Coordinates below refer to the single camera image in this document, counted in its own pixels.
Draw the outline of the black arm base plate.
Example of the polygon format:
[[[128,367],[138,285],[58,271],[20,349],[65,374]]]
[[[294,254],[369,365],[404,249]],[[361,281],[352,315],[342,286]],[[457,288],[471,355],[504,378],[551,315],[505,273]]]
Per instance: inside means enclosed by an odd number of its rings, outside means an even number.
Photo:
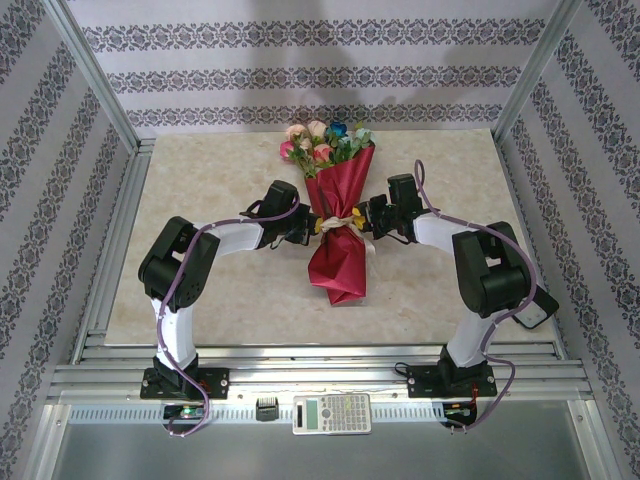
[[[495,397],[497,387],[493,369],[483,362],[461,368],[445,363],[410,366],[407,370],[410,398]]]
[[[225,368],[199,368],[193,380],[210,399],[223,400],[228,396],[229,370]],[[145,400],[203,400],[202,392],[176,372],[163,376],[155,368],[144,371],[140,398]]]

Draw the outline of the beige ribbon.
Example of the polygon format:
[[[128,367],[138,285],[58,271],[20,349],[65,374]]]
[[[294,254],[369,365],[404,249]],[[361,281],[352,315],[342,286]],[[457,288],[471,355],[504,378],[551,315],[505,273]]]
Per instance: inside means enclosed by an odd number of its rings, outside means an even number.
[[[354,217],[353,217],[352,214],[350,216],[347,216],[347,217],[344,217],[344,218],[338,218],[337,216],[331,216],[331,217],[329,217],[327,219],[323,219],[323,222],[321,224],[315,225],[315,226],[322,228],[322,232],[321,233],[328,233],[330,230],[333,230],[333,229],[339,229],[339,228],[342,228],[342,227],[347,227],[364,244],[366,254],[367,255],[375,255],[376,254],[375,246],[373,245],[373,243],[370,240],[368,240],[367,238],[364,237],[363,230],[359,230],[353,224],[353,219],[354,219]]]

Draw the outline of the magenta fake rose stem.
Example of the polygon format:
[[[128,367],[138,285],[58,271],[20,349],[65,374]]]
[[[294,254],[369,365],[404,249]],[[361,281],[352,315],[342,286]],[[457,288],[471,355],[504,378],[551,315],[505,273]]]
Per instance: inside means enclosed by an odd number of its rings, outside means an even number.
[[[316,167],[312,156],[301,145],[292,141],[285,141],[280,145],[281,158],[297,166],[306,178],[316,177]]]

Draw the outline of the perforated metal strip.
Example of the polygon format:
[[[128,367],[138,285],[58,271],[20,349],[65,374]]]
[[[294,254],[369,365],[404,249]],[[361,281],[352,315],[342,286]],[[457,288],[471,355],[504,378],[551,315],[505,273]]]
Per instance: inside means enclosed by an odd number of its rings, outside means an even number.
[[[514,423],[541,420],[567,410],[562,401],[504,402],[492,414],[496,420],[509,415]],[[453,414],[436,402],[373,403],[370,423],[431,423],[446,422]],[[166,424],[175,415],[175,408],[165,405],[85,405],[71,409],[71,424]],[[211,408],[209,421],[219,424],[252,424],[259,421],[254,405],[218,405]]]

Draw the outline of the grey scientific calculator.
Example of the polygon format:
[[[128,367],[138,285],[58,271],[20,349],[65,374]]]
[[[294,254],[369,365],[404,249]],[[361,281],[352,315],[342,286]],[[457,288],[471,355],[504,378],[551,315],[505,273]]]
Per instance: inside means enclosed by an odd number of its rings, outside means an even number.
[[[294,398],[294,435],[366,435],[371,430],[372,411],[368,394],[324,394]]]

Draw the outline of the light blue fake flower stem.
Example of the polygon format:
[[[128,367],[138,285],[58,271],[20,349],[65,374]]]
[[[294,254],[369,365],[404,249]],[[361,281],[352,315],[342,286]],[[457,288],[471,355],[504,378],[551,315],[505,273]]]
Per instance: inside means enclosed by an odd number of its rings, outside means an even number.
[[[346,135],[343,140],[347,160],[351,160],[364,149],[374,147],[376,144],[374,133],[367,128],[358,128],[354,132]]]

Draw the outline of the red and maroon wrapping paper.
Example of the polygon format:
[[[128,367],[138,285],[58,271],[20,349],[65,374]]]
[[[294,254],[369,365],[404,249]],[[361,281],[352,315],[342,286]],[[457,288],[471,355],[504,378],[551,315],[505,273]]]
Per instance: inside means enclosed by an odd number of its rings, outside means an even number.
[[[322,219],[345,219],[360,198],[373,159],[373,146],[354,158],[318,171],[305,180],[313,212]],[[332,227],[322,234],[320,245],[308,264],[312,286],[326,291],[332,306],[350,303],[366,296],[367,246],[353,227]]]

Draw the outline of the wide aluminium mounting rail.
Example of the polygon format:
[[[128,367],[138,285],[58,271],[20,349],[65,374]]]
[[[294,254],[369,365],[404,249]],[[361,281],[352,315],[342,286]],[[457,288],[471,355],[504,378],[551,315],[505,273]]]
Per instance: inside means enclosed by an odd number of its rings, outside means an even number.
[[[151,365],[150,346],[97,346],[79,360],[56,367],[47,398],[80,403],[138,401],[143,373]],[[431,364],[438,344],[365,346],[209,346],[198,350],[206,366],[230,373],[229,396],[293,395],[300,392],[367,391],[377,399],[404,398],[406,381],[394,367]],[[593,389],[583,364],[564,359],[552,342],[498,343],[492,350],[497,386],[510,364],[516,377],[509,400],[587,400]]]

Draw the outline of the peach fake flower stem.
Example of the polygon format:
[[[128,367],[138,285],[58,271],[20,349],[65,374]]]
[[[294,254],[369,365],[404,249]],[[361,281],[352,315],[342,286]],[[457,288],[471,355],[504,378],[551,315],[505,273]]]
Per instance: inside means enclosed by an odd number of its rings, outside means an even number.
[[[305,152],[310,152],[313,148],[313,137],[309,129],[302,124],[289,126],[285,131],[285,136],[294,147],[299,147]]]

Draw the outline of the aluminium frame post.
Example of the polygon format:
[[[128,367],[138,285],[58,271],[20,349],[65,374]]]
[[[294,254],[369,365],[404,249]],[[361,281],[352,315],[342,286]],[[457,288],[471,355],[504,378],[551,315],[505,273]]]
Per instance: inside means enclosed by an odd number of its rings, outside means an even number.
[[[66,0],[41,0],[47,15],[67,45],[89,87],[104,108],[129,153],[136,153],[140,139],[100,66],[84,32]]]
[[[496,147],[504,144],[530,93],[584,0],[559,0],[521,76],[491,129]]]

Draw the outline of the grey metal panel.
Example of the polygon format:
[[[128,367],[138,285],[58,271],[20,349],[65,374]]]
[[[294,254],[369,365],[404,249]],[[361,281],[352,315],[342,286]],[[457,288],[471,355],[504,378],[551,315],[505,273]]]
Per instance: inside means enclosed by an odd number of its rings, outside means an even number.
[[[574,402],[541,420],[491,417],[469,433],[438,422],[378,423],[367,435],[297,436],[291,414],[211,423],[185,439],[161,424],[44,417],[24,480],[620,480]]]

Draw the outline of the aluminium side rail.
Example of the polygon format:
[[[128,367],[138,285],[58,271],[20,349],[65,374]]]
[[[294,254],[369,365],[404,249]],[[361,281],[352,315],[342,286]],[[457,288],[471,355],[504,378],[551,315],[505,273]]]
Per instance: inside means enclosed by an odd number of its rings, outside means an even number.
[[[106,336],[154,145],[154,140],[143,141],[128,159],[123,172],[89,297],[68,358],[70,365],[82,361],[86,345],[91,346],[94,337],[102,342]]]
[[[547,290],[549,288],[549,285],[547,282],[546,272],[541,262],[541,257],[539,255],[535,239],[532,237],[532,229],[523,201],[524,197],[521,195],[521,192],[519,190],[518,182],[516,181],[516,177],[514,174],[514,169],[510,166],[508,159],[503,153],[501,147],[496,147],[496,152],[500,160],[505,176],[505,181],[507,183],[513,201],[515,213],[517,215],[518,222],[522,231],[524,243],[526,244],[526,250],[535,267],[537,283],[545,290]],[[546,333],[551,337],[555,355],[561,360],[567,360],[569,358],[569,354],[567,353],[565,345],[563,344],[562,335],[557,324],[557,319],[554,315],[552,315],[543,324],[537,326],[536,328],[528,329],[528,333]]]

